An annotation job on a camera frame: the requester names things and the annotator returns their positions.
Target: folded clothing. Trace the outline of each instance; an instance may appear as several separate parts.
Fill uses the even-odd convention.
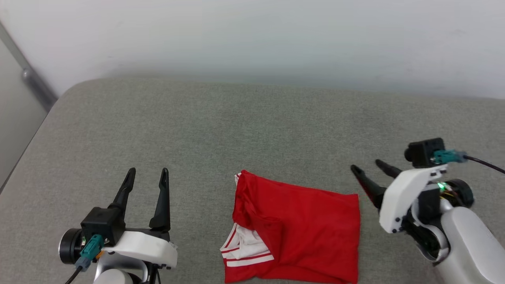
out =
[[[268,180],[243,170],[233,229],[221,253],[225,283],[252,277],[358,282],[358,195]]]

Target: white wall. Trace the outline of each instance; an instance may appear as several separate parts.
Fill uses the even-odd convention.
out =
[[[21,67],[0,40],[0,187],[46,114],[21,80]]]
[[[498,0],[0,0],[61,95],[108,76],[505,98]]]

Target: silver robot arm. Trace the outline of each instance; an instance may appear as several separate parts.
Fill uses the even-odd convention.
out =
[[[401,171],[376,160],[394,178],[388,188],[351,166],[379,209],[381,227],[412,236],[445,284],[505,284],[505,250],[469,209],[474,202],[470,187],[459,179],[436,181],[446,173],[448,162],[463,162],[466,153],[446,151],[440,138],[412,143],[408,150],[406,158],[415,169]]]
[[[154,283],[157,270],[177,266],[177,247],[162,238],[126,231],[114,247],[104,247],[98,259],[94,284]],[[142,272],[142,277],[123,269]]]

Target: gray couch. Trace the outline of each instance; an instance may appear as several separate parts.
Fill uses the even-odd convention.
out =
[[[359,193],[360,283],[436,283],[409,236],[381,229],[349,166],[387,185],[376,158],[407,169],[407,144],[438,136],[505,165],[505,101],[159,79],[78,84],[58,100],[0,195],[0,283],[64,283],[74,269],[58,258],[62,234],[107,206],[130,167],[137,177],[129,227],[147,227],[161,169],[170,171],[179,263],[161,271],[162,283],[223,282],[219,248],[242,169]],[[505,178],[470,162],[451,165],[448,177],[473,186],[475,212],[505,244]],[[91,267],[75,283],[93,276]],[[249,281],[260,282],[294,281]]]

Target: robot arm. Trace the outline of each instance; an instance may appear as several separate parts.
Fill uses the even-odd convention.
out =
[[[126,228],[124,222],[128,195],[133,189],[134,180],[135,168],[131,168],[114,201],[107,208],[93,208],[81,222],[81,229],[70,229],[63,235],[59,247],[60,259],[63,263],[76,266],[73,277],[79,271],[88,269],[90,258],[97,263],[95,284],[154,284],[157,277],[160,281],[158,269],[176,267],[177,247],[170,242],[169,234],[168,170],[164,168],[160,177],[160,193],[155,215],[149,222],[150,229]],[[88,248],[92,238],[105,241],[98,244],[99,249],[92,250]],[[124,269],[140,270],[142,277],[127,273]]]
[[[505,250],[469,208],[472,190],[462,180],[436,182],[447,162],[463,162],[463,152],[446,151],[440,138],[411,143],[407,160],[415,169],[401,171],[376,160],[395,178],[380,187],[355,165],[351,171],[375,207],[388,233],[406,232],[446,284],[505,283]]]

